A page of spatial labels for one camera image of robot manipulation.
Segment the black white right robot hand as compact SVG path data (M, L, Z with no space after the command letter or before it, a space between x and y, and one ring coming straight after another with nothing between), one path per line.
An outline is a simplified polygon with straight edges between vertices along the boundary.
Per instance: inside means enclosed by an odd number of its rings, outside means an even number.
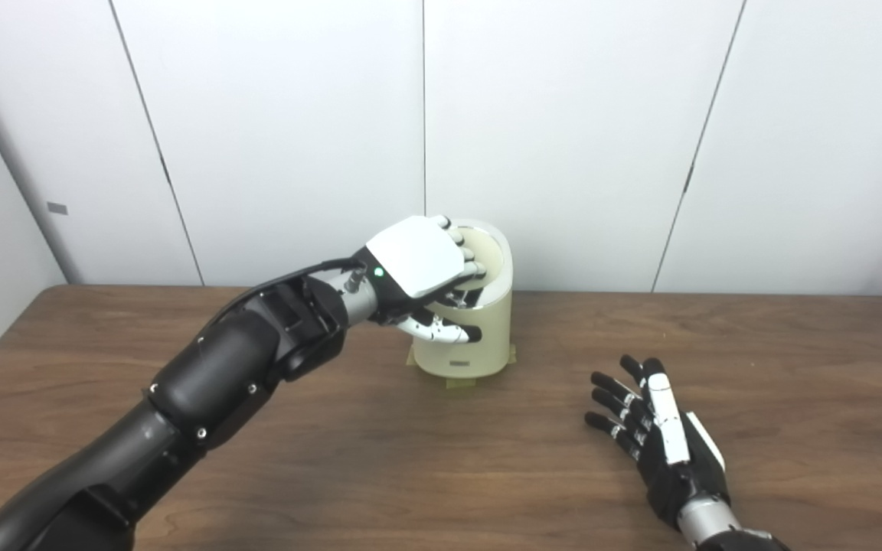
M592 401L606 414L586 412L584 421L634 461L652 512L678 529L679 515L693 499L728 504L724 457L696 415L679 407L662 361L639 362L626 354L619 365L633 377L636 390L609 374L591 373Z

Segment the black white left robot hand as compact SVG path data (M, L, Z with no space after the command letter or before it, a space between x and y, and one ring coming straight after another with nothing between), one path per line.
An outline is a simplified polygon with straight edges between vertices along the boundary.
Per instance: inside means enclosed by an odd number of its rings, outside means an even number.
M456 286L487 273L448 217L407 217L375 234L353 259L363 273L341 287L350 325L375 322L421 341L481 340L481 328L458 324L428 308Z

